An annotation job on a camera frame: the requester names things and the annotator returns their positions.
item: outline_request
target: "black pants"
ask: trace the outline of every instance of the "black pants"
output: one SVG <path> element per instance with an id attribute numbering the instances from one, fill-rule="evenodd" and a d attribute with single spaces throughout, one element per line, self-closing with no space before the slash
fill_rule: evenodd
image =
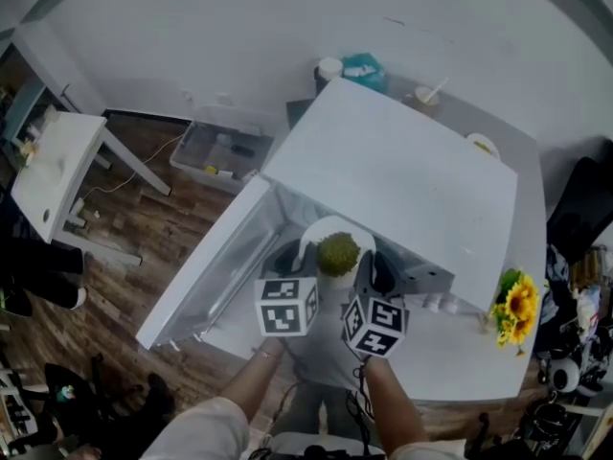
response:
<path id="1" fill-rule="evenodd" d="M 8 272 L 13 284 L 65 309 L 77 304 L 79 289 L 54 271 L 81 274 L 83 257 L 79 249 L 29 239 L 8 238 L 0 242 L 5 259 L 0 271 Z"/>

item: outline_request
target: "person's left arm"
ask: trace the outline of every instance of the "person's left arm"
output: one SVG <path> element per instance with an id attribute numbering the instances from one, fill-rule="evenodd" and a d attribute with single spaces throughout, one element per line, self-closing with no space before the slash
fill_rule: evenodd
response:
<path id="1" fill-rule="evenodd" d="M 238 460 L 249 444 L 249 423 L 279 366 L 284 346 L 269 337 L 214 399 L 172 421 L 143 459 Z"/>

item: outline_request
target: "power cord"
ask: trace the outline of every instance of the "power cord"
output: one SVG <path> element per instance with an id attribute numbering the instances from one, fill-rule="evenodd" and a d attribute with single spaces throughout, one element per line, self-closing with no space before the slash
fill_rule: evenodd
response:
<path id="1" fill-rule="evenodd" d="M 181 138 L 183 138 L 183 136 L 185 136 L 185 133 L 177 136 L 176 138 L 172 138 L 171 140 L 169 140 L 168 142 L 166 142 L 164 145 L 162 145 L 155 153 L 152 154 L 152 156 L 150 158 L 148 158 L 147 160 L 145 160 L 143 163 L 146 164 L 148 162 L 150 162 L 151 160 L 153 160 L 163 149 L 165 149 L 168 145 L 170 145 L 171 143 L 180 140 Z M 128 180 L 125 180 L 124 182 L 122 182 L 119 186 L 114 187 L 113 189 L 103 189 L 100 186 L 96 186 L 95 188 L 90 189 L 87 194 L 81 198 L 81 201 L 84 201 L 89 195 L 91 195 L 94 191 L 101 191 L 102 193 L 106 193 L 108 195 L 110 195 L 111 193 L 115 193 L 115 191 L 117 191 L 118 189 L 123 188 L 123 186 L 125 186 L 126 184 L 128 184 L 134 177 L 136 176 L 136 172 L 133 172 L 132 175 L 129 177 Z"/>

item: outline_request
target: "wooden floor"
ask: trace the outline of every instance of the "wooden floor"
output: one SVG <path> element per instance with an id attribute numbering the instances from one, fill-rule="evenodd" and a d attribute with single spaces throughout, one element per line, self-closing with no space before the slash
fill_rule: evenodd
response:
<path id="1" fill-rule="evenodd" d="M 148 158 L 185 127 L 152 120 L 114 115 L 108 128 L 140 158 Z M 42 380 L 42 366 L 58 363 L 89 377 L 89 358 L 102 353 L 105 381 L 120 389 L 145 383 L 149 372 L 168 382 L 179 410 L 215 395 L 240 367 L 242 360 L 205 344 L 182 343 L 181 351 L 170 346 L 145 351 L 134 335 L 179 267 L 203 235 L 211 228 L 233 197 L 191 181 L 172 168 L 169 157 L 174 143 L 149 165 L 172 187 L 169 197 L 154 191 L 136 178 L 112 194 L 94 192 L 87 198 L 82 214 L 89 239 L 112 244 L 143 257 L 138 267 L 110 264 L 87 257 L 83 276 L 89 291 L 85 305 L 75 311 L 54 307 L 33 297 L 34 317 L 18 319 L 0 315 L 12 332 L 0 335 L 13 368 L 26 370 L 29 382 Z M 94 165 L 81 189 L 110 189 L 131 172 L 112 154 L 106 172 Z M 543 397 L 531 364 L 518 398 L 499 402 L 418 402 L 428 431 L 434 439 L 474 438 L 481 412 L 488 412 L 491 434 L 509 434 L 517 426 L 524 408 Z M 266 429 L 284 389 L 291 383 L 285 376 L 275 378 L 261 413 L 252 424 L 253 438 Z M 135 397 L 132 405 L 142 401 Z"/>

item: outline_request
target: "white t-shirt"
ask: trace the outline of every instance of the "white t-shirt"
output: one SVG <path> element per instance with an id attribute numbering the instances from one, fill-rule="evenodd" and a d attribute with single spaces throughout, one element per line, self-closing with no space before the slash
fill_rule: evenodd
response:
<path id="1" fill-rule="evenodd" d="M 177 416 L 157 437 L 142 460 L 239 460 L 249 445 L 249 424 L 235 403 L 215 397 Z M 282 433 L 269 446 L 278 453 L 302 455 L 311 445 L 361 455 L 356 440 L 329 435 Z M 398 448 L 391 460 L 455 460 L 464 458 L 465 440 L 414 443 Z M 371 454 L 383 453 L 370 448 Z"/>

